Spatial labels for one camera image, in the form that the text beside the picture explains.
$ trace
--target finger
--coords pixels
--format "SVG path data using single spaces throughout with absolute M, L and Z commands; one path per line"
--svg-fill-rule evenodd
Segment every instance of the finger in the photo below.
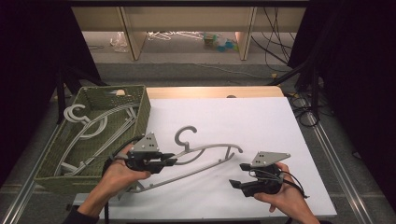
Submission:
M 285 163 L 282 163 L 282 162 L 276 162 L 276 166 L 277 167 L 279 167 L 279 169 L 281 170 L 281 171 L 285 171 L 285 172 L 290 172 L 289 171 L 289 166 L 287 165 L 287 164 L 285 164 Z
M 273 204 L 271 204 L 270 209 L 269 209 L 270 213 L 275 212 L 275 210 L 276 210 L 276 207 Z
M 122 153 L 123 154 L 127 154 L 128 153 L 128 151 L 132 148 L 134 146 L 134 144 L 128 144 L 126 147 L 124 147 L 123 149 L 122 149 Z
M 282 162 L 276 162 L 276 166 L 277 166 L 281 171 L 290 173 L 289 166 L 288 166 L 287 164 L 282 163 Z M 287 174 L 287 173 L 285 173 L 284 178 L 287 179 L 287 180 L 289 180 L 290 182 L 293 182 L 293 183 L 294 183 L 293 178 L 291 178 L 291 176 L 290 176 L 289 174 Z
M 140 179 L 147 179 L 147 178 L 151 177 L 151 173 L 149 171 L 143 171 L 140 173 L 141 173 L 141 176 L 139 176 Z
M 274 196 L 266 193 L 255 193 L 254 198 L 265 203 L 272 203 Z

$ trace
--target floor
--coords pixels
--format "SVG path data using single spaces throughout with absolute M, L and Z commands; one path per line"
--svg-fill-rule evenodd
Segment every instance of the floor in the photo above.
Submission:
M 264 36 L 255 33 L 255 40 L 276 57 L 265 54 L 258 44 L 252 42 L 246 61 L 239 59 L 234 49 L 223 52 L 204 44 L 196 38 L 202 33 L 177 33 L 156 35 L 146 40 L 138 61 L 131 61 L 128 52 L 116 52 L 110 42 L 117 39 L 116 33 L 84 33 L 98 71 L 104 82 L 111 85 L 142 83 L 147 86 L 253 86 L 265 85 L 274 77 L 281 77 L 290 70 L 279 59 L 287 60 L 282 48 L 268 44 Z M 235 40 L 231 33 L 214 33 Z M 292 47 L 295 34 L 280 34 L 282 44 Z M 298 77 L 282 83 L 285 93 L 294 94 L 293 84 Z M 290 98 L 290 106 L 297 108 L 309 102 L 309 92 L 301 98 Z M 349 142 L 337 117 L 332 114 L 325 94 L 320 95 L 320 122 L 316 127 L 305 127 L 312 122 L 309 115 L 300 123 L 305 142 L 314 158 L 325 187 L 337 210 L 336 217 L 322 217 L 332 223 L 393 223 L 396 215 L 389 206 L 378 185 L 370 176 L 364 163 L 352 155 L 354 147 Z M 60 223 L 67 216 L 67 207 L 74 195 L 56 195 L 38 185 L 24 185 L 32 179 L 35 169 L 52 131 L 56 128 L 57 105 L 54 97 L 48 105 L 45 118 L 37 127 L 29 146 L 23 152 L 6 184 L 0 189 L 0 217 L 14 215 L 18 223 Z M 29 200 L 19 198 L 19 192 L 32 187 Z M 9 213 L 9 209 L 22 213 Z M 262 223 L 285 223 L 286 219 L 270 219 Z

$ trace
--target white table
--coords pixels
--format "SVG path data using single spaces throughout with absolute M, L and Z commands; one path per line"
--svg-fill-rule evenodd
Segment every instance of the white table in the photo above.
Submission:
M 269 213 L 269 204 L 246 198 L 233 189 L 229 179 L 254 181 L 239 163 L 251 162 L 258 151 L 289 152 L 284 160 L 302 183 L 307 202 L 318 217 L 335 216 L 330 197 L 306 146 L 287 98 L 212 98 L 151 99 L 148 132 L 154 132 L 163 153 L 178 153 L 184 147 L 175 143 L 175 133 L 186 125 L 198 132 L 184 132 L 181 141 L 191 147 L 230 143 L 244 149 L 229 161 L 176 182 L 137 194 L 125 194 L 120 201 L 110 201 L 111 219 L 131 221 L 223 221 L 283 217 L 279 211 Z M 207 150 L 197 161 L 165 167 L 158 175 L 142 181 L 146 186 L 186 174 L 222 159 L 226 148 Z M 78 194 L 75 204 L 87 194 Z

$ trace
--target cable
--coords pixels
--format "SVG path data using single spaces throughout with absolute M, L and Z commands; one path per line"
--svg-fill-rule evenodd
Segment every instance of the cable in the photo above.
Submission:
M 251 39 L 261 48 L 263 49 L 265 52 L 271 54 L 273 57 L 277 58 L 278 60 L 280 60 L 283 64 L 288 64 L 288 62 L 286 62 L 285 60 L 279 58 L 278 56 L 276 56 L 273 52 L 271 52 L 270 50 L 268 50 L 268 48 L 266 49 L 265 47 L 263 47 L 262 45 L 260 45 L 256 39 L 254 39 L 254 37 L 252 36 Z
M 293 39 L 293 41 L 296 40 L 296 37 L 294 37 L 291 33 L 289 33 L 289 35 L 291 36 L 291 38 Z
M 265 174 L 265 175 L 269 175 L 269 176 L 271 176 L 272 178 L 265 178 L 265 177 L 260 177 L 260 176 L 252 175 L 251 172 L 255 172 L 255 173 L 256 173 L 256 172 L 259 172 L 259 173 L 262 173 L 262 174 Z M 258 170 L 258 169 L 252 169 L 252 170 L 250 170 L 250 171 L 248 172 L 248 175 L 250 175 L 251 177 L 257 178 L 257 179 L 259 179 L 259 180 L 274 180 L 274 181 L 279 181 L 279 180 L 280 180 L 279 176 L 274 175 L 274 174 L 271 174 L 271 173 L 266 172 L 266 171 L 263 171 L 263 170 Z
M 287 49 L 291 49 L 291 47 L 289 47 L 289 46 L 287 46 L 287 45 L 283 45 L 283 44 L 277 43 L 277 42 L 275 42 L 275 41 L 273 41 L 273 40 L 270 40 L 270 38 L 268 38 L 268 37 L 264 34 L 264 32 L 262 32 L 262 36 L 264 36 L 265 39 L 267 39 L 268 41 L 270 41 L 270 42 L 273 43 L 273 44 L 279 45 L 279 46 L 284 47 L 284 48 L 287 48 Z
M 293 187 L 297 188 L 297 190 L 300 191 L 301 195 L 302 195 L 305 199 L 309 198 L 309 196 L 306 196 L 306 195 L 305 195 L 303 186 L 301 185 L 300 181 L 298 181 L 298 179 L 297 179 L 294 175 L 292 175 L 291 173 L 286 172 L 286 171 L 281 171 L 281 173 L 290 175 L 295 181 L 297 181 L 298 185 L 294 184 L 293 182 L 290 182 L 289 180 L 285 180 L 285 179 L 283 179 L 283 182 L 285 182 L 285 183 L 287 183 L 287 184 L 289 184 L 289 185 L 292 185 Z
M 295 104 L 295 101 L 297 101 L 297 100 L 303 100 L 303 101 L 304 101 L 303 105 L 297 106 L 297 105 Z M 309 106 L 309 105 L 306 103 L 306 99 L 305 99 L 305 98 L 300 98 L 300 97 L 297 97 L 297 98 L 290 98 L 290 99 L 289 99 L 289 103 L 290 103 L 290 105 L 294 108 L 294 109 L 292 110 L 293 113 L 294 113 L 294 114 L 299 113 L 299 114 L 297 114 L 297 115 L 295 116 L 295 118 L 298 119 L 298 121 L 300 122 L 301 125 L 303 125 L 303 126 L 305 126 L 305 127 L 307 127 L 307 128 L 311 128 L 311 127 L 315 127 L 315 126 L 319 123 L 320 118 L 318 117 L 318 115 L 317 115 L 316 113 L 313 113 L 313 108 L 312 108 L 312 106 Z M 314 123 L 313 123 L 313 124 L 312 124 L 311 122 L 310 122 L 310 123 L 306 123 L 305 121 L 303 121 L 304 116 L 308 116 L 308 113 L 311 113 L 311 115 L 314 117 Z
M 278 24 L 277 24 L 277 12 L 278 12 L 278 8 L 275 7 L 275 20 L 274 20 L 274 24 L 272 24 L 271 19 L 269 18 L 268 13 L 267 13 L 265 7 L 264 7 L 263 9 L 264 9 L 264 12 L 265 12 L 265 16 L 267 17 L 267 20 L 270 22 L 271 29 L 272 29 L 270 41 L 271 41 L 271 38 L 272 38 L 272 34 L 275 34 L 275 36 L 277 37 L 277 40 L 278 40 L 279 43 L 280 43 L 280 46 L 281 46 L 283 55 L 285 56 L 285 59 L 288 60 L 288 59 L 289 59 L 289 54 L 286 52 L 285 48 L 283 47 L 282 40 L 281 40 L 281 38 L 280 38 L 280 33 L 279 33 L 279 26 L 278 26 Z

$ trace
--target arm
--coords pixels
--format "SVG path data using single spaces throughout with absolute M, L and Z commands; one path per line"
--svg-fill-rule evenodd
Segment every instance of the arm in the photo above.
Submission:
M 121 152 L 126 154 L 131 147 L 132 145 L 128 145 Z M 84 203 L 78 208 L 78 212 L 71 213 L 71 215 L 77 215 L 79 217 L 82 215 L 83 217 L 97 221 L 100 212 L 110 198 L 116 196 L 120 190 L 131 186 L 135 181 L 147 179 L 149 177 L 150 172 L 133 171 L 126 167 L 123 160 L 113 161 L 107 168 L 98 185 L 91 191 Z
M 286 171 L 288 173 L 290 172 L 289 167 L 286 164 L 278 162 L 276 165 L 280 170 Z M 285 174 L 284 178 L 294 183 L 290 175 Z M 284 214 L 298 220 L 300 223 L 319 223 L 318 219 L 312 213 L 300 191 L 290 185 L 282 185 L 282 189 L 277 194 L 256 193 L 254 198 L 259 201 L 271 204 L 271 213 L 273 213 L 276 208 L 278 208 Z

